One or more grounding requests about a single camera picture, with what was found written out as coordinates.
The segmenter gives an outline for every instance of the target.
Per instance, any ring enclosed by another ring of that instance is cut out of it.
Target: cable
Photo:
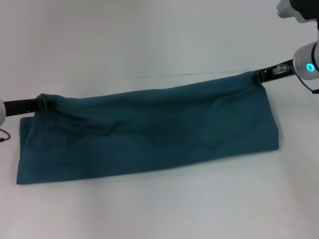
[[[290,70],[292,70],[295,73],[298,80],[301,82],[301,84],[303,84],[304,87],[306,87],[308,90],[310,90],[313,94],[319,94],[319,90],[313,90],[309,86],[306,85],[306,83],[301,79],[301,77],[297,74],[297,72],[295,71],[295,69],[292,66],[286,65],[286,64],[279,64],[279,65],[288,67]]]
[[[0,129],[0,131],[5,133],[6,135],[8,135],[8,138],[0,138],[0,143],[11,139],[11,135],[7,131],[5,131],[3,129]]]

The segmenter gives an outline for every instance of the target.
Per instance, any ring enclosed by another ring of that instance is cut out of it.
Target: black wire
[[[11,139],[11,135],[7,131],[5,131],[5,130],[3,130],[1,128],[0,128],[0,131],[5,133],[6,135],[8,135],[8,138],[0,138],[0,142],[4,142],[4,141],[7,141],[7,140]]]
[[[295,69],[294,69],[292,66],[286,65],[286,64],[279,64],[279,65],[280,65],[280,66],[286,66],[286,67],[288,67],[290,70],[292,70],[292,71],[295,73],[295,75],[297,76],[298,80],[301,82],[301,84],[303,84],[304,87],[306,87],[308,90],[310,90],[312,93],[314,93],[314,90],[311,89],[309,86],[307,86],[307,85],[305,84],[305,82],[301,79],[301,77],[297,74],[297,72],[295,71]]]

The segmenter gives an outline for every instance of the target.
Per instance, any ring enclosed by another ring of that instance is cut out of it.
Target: teal cloth
[[[253,73],[86,99],[40,95],[56,110],[20,122],[17,184],[141,173],[278,149]]]

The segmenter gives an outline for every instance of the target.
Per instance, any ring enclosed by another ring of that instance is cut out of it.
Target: blue indicator light
[[[313,64],[309,63],[309,64],[307,64],[307,70],[313,72],[313,71],[315,71],[315,66]]]

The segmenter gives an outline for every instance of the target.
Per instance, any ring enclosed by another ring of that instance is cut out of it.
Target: white wall
[[[278,18],[277,3],[1,0],[0,97],[167,88],[289,60],[316,26]],[[265,87],[280,150],[155,173],[17,186],[20,117],[7,118],[0,238],[318,238],[319,98],[295,78]]]

